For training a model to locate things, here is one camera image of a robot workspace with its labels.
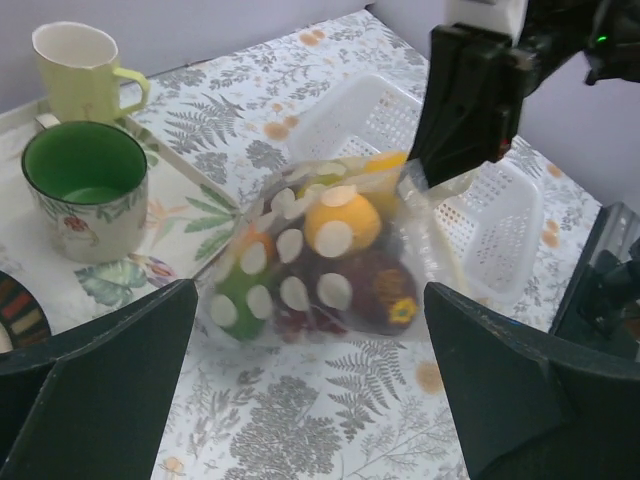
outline black bowl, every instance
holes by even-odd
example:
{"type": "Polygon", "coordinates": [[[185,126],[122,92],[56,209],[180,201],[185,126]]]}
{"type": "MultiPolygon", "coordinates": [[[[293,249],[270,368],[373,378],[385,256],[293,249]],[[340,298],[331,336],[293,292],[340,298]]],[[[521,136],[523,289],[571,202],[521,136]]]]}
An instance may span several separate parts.
{"type": "Polygon", "coordinates": [[[47,317],[20,282],[0,271],[0,353],[51,337],[47,317]]]}

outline floral tablecloth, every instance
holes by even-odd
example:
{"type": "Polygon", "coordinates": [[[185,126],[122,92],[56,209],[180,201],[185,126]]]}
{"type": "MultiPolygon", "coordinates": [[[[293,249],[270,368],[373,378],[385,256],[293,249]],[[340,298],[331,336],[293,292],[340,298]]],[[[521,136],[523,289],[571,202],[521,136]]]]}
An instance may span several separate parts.
{"type": "MultiPolygon", "coordinates": [[[[265,175],[291,161],[284,142],[300,116],[361,71],[424,94],[425,59],[361,11],[164,74],[136,120],[246,204],[265,175]]],[[[599,205],[524,140],[510,159],[538,177],[546,223],[525,294],[502,313],[546,330],[599,205]]],[[[235,349],[197,324],[153,478],[453,480],[466,473],[430,344],[235,349]]]]}

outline green cup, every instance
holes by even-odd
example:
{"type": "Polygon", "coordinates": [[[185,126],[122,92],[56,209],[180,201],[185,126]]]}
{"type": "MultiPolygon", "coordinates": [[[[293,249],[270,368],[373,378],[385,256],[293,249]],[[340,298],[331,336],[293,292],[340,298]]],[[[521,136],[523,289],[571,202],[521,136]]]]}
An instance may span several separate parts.
{"type": "Polygon", "coordinates": [[[118,260],[145,233],[147,158],[119,128],[67,122],[36,135],[22,173],[54,249],[81,263],[118,260]]]}

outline gray wall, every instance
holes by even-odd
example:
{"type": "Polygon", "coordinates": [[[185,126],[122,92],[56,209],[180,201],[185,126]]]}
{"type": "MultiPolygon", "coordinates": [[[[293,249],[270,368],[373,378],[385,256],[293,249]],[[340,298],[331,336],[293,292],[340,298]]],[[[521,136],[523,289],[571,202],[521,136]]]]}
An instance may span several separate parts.
{"type": "Polygon", "coordinates": [[[0,112],[43,95],[31,32],[72,20],[112,35],[147,75],[215,58],[355,12],[367,0],[0,0],[0,112]]]}
{"type": "MultiPolygon", "coordinates": [[[[444,0],[378,0],[373,13],[428,57],[429,30],[444,0]]],[[[640,212],[640,85],[583,84],[575,57],[525,105],[520,133],[598,200],[624,200],[640,212]]]]}

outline clear plastic bag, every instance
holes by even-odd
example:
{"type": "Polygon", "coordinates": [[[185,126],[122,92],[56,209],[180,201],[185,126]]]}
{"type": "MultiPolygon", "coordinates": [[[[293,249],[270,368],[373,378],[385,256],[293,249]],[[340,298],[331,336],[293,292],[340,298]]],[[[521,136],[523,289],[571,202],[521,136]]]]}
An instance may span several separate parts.
{"type": "Polygon", "coordinates": [[[215,262],[207,328],[273,346],[364,337],[428,338],[422,292],[465,292],[435,220],[472,175],[425,192],[406,153],[297,164],[272,175],[215,262]]]}

